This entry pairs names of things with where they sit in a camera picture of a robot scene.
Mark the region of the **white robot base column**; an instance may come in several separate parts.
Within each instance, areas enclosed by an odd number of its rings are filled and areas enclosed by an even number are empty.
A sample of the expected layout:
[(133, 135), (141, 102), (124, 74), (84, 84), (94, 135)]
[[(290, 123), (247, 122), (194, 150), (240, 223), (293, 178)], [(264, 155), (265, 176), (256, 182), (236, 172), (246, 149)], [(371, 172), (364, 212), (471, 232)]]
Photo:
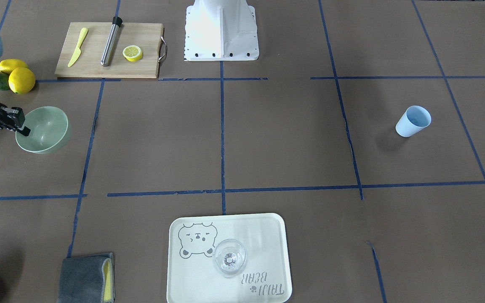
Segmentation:
[(256, 10), (246, 0), (195, 0), (185, 17), (185, 61), (258, 60)]

